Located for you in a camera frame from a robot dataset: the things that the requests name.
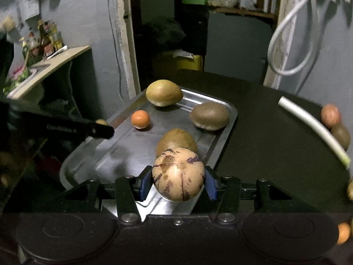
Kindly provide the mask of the striped pepino melon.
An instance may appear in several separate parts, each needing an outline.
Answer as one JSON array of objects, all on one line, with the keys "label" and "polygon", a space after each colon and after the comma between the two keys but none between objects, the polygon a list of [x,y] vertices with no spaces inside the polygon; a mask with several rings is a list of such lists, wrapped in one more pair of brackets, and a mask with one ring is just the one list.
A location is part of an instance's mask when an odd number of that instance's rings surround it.
[{"label": "striped pepino melon", "polygon": [[196,197],[205,182],[205,166],[187,148],[174,147],[161,153],[152,167],[153,183],[166,200],[186,202]]}]

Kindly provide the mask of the small brown kiwi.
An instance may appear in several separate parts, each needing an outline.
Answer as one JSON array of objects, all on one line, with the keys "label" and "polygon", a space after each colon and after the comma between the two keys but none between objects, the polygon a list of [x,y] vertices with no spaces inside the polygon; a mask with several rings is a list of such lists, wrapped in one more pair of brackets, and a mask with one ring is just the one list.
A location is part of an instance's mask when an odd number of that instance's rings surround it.
[{"label": "small brown kiwi", "polygon": [[100,125],[106,125],[106,126],[109,125],[104,119],[98,119],[95,122]]}]

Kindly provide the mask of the metal tray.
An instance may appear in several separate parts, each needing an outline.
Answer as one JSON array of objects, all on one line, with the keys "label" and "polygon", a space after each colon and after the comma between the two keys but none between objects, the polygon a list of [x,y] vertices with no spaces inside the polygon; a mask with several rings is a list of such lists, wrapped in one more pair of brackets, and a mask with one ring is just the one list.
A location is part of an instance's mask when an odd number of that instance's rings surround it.
[{"label": "metal tray", "polygon": [[[161,137],[173,128],[188,132],[197,143],[197,155],[203,163],[215,168],[232,127],[238,117],[237,109],[229,102],[205,94],[183,89],[183,98],[175,105],[164,108],[150,103],[145,93],[139,94],[122,110],[109,118],[115,129],[111,139],[87,138],[63,162],[59,172],[60,182],[67,190],[82,182],[96,178],[111,184],[118,177],[139,175],[153,165],[156,147]],[[230,114],[228,124],[219,131],[205,131],[190,120],[190,112],[204,102],[224,105]],[[144,129],[132,126],[131,115],[137,110],[149,114],[150,125]]]}]

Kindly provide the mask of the beige countertop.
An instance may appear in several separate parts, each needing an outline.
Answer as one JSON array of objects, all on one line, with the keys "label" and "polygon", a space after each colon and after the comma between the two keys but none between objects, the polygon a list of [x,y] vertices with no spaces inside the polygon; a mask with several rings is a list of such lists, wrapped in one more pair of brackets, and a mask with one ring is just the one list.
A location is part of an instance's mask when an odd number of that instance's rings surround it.
[{"label": "beige countertop", "polygon": [[40,61],[34,64],[34,67],[43,66],[44,69],[32,74],[24,82],[19,84],[13,91],[11,91],[7,97],[10,99],[21,99],[27,93],[29,93],[35,86],[37,86],[43,79],[47,78],[53,72],[58,70],[63,65],[72,61],[74,58],[90,50],[89,45],[68,48],[67,45],[61,48],[57,53],[50,56],[45,61]]}]

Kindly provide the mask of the brown round fruit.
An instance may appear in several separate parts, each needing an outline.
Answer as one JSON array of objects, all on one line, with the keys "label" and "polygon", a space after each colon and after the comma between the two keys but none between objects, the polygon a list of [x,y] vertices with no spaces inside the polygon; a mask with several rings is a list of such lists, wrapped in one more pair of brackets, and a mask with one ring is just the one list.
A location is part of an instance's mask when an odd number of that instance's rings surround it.
[{"label": "brown round fruit", "polygon": [[174,128],[166,132],[157,143],[156,157],[159,157],[163,151],[175,147],[187,148],[195,153],[197,152],[197,143],[193,137],[183,129]]}]

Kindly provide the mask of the small orange tangerine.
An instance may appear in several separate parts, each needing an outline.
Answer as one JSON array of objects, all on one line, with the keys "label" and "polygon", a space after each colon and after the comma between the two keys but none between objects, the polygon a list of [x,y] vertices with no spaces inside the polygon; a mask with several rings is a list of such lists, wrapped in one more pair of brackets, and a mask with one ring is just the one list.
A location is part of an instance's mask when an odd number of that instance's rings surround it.
[{"label": "small orange tangerine", "polygon": [[144,110],[137,110],[131,115],[132,126],[137,129],[144,129],[150,125],[149,114]]}]

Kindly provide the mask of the brown kiwi-like fruit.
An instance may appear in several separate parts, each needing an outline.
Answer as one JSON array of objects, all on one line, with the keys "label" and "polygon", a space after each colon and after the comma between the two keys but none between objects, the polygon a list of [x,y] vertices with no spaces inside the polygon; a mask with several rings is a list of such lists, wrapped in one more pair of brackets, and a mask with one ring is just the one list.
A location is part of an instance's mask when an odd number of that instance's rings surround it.
[{"label": "brown kiwi-like fruit", "polygon": [[207,131],[217,131],[228,124],[228,109],[217,102],[204,102],[194,107],[190,118],[196,127]]}]

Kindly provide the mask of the dark sauce bottle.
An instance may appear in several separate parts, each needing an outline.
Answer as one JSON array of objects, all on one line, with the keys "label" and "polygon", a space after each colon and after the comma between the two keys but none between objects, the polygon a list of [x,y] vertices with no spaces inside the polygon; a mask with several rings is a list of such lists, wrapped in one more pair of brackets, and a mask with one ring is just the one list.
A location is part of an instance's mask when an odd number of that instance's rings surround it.
[{"label": "dark sauce bottle", "polygon": [[44,55],[47,58],[54,53],[54,49],[51,40],[45,32],[44,22],[42,20],[38,21],[38,29],[40,33],[41,48],[43,49]]}]

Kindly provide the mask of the yellow-green mango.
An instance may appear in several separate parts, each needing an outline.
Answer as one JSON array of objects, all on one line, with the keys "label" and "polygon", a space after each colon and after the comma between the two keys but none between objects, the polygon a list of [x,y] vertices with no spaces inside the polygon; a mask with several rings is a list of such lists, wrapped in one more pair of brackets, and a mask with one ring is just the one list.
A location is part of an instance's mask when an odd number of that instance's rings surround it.
[{"label": "yellow-green mango", "polygon": [[147,87],[145,95],[148,101],[159,107],[174,105],[183,98],[180,86],[166,79],[151,83]]}]

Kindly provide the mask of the white leek stalk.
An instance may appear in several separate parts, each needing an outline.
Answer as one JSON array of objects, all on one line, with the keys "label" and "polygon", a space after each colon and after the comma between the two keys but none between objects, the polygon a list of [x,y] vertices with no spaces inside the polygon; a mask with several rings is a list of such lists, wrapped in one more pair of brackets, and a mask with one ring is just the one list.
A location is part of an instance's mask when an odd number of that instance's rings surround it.
[{"label": "white leek stalk", "polygon": [[314,116],[284,96],[279,99],[278,105],[309,126],[335,153],[344,167],[347,170],[350,168],[352,162],[350,156],[338,140]]}]

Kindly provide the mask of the orange tangerine at edge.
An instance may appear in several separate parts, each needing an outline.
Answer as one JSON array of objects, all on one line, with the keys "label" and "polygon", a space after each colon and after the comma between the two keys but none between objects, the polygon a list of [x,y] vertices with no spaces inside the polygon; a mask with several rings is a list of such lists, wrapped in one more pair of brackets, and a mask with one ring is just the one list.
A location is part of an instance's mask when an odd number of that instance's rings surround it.
[{"label": "orange tangerine at edge", "polygon": [[338,225],[338,229],[339,229],[339,237],[338,237],[337,244],[342,245],[350,238],[351,227],[348,223],[340,223]]}]

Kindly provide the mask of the dark green-brown fruit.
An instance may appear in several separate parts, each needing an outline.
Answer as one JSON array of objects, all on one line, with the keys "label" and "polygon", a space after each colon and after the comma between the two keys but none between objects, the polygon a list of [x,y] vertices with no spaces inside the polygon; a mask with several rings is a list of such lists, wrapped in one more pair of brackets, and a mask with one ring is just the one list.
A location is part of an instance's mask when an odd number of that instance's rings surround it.
[{"label": "dark green-brown fruit", "polygon": [[351,136],[348,129],[342,123],[336,124],[331,128],[331,134],[347,150],[351,143]]}]

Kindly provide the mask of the reddish passion fruit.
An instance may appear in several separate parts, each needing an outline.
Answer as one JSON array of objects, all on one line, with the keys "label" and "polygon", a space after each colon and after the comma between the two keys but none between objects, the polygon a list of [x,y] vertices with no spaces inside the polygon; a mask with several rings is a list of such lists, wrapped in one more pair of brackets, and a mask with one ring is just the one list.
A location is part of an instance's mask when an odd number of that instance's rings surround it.
[{"label": "reddish passion fruit", "polygon": [[333,126],[340,124],[342,121],[342,114],[339,108],[334,104],[326,104],[321,110],[321,121],[322,124],[327,128],[332,128]]}]

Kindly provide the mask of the yellow box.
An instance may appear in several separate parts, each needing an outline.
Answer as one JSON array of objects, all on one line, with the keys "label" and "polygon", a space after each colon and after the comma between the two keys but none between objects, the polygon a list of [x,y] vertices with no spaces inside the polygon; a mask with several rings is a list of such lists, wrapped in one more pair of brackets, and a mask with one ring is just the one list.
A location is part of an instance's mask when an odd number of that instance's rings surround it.
[{"label": "yellow box", "polygon": [[176,69],[203,71],[203,57],[184,50],[167,51],[163,53],[168,62]]}]

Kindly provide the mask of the dark cabinet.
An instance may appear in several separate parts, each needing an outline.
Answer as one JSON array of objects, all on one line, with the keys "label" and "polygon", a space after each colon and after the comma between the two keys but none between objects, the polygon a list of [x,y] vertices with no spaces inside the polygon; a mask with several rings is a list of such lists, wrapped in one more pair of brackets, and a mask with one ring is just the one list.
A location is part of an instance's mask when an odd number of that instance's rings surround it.
[{"label": "dark cabinet", "polygon": [[211,13],[204,70],[260,84],[272,34],[261,19]]}]

